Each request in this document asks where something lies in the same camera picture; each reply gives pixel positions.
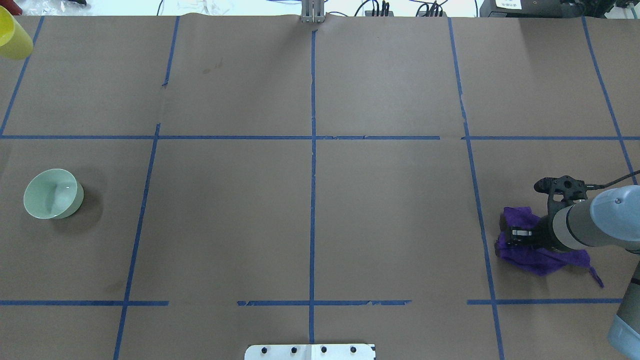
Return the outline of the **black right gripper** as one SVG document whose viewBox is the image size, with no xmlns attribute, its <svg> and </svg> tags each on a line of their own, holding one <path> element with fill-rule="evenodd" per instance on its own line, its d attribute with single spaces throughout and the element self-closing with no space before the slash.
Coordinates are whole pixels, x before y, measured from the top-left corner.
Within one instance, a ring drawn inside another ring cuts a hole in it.
<svg viewBox="0 0 640 360">
<path fill-rule="evenodd" d="M 509 228 L 510 237 L 506 239 L 508 248 L 525 247 L 559 251 L 560 242 L 553 231 L 553 221 L 549 215 L 541 217 L 531 229 L 520 227 Z"/>
</svg>

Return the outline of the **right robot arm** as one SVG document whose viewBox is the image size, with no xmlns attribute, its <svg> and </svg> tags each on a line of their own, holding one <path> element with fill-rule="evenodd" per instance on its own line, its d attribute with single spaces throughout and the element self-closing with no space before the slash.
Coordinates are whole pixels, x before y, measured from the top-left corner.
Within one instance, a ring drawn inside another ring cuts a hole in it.
<svg viewBox="0 0 640 360">
<path fill-rule="evenodd" d="M 540 218 L 528 207 L 506 207 L 504 226 L 494 246 L 510 264 L 543 276 L 574 265 L 588 269 L 601 285 L 588 260 L 590 248 L 615 246 L 639 253 L 639 187 L 606 190 Z"/>
</svg>

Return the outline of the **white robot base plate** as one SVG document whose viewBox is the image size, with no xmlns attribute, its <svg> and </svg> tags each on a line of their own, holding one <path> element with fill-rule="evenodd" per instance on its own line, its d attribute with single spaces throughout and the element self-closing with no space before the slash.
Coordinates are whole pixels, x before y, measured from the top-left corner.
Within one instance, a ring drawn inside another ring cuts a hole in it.
<svg viewBox="0 0 640 360">
<path fill-rule="evenodd" d="M 256 344 L 247 347 L 245 360 L 375 360 L 374 344 Z"/>
</svg>

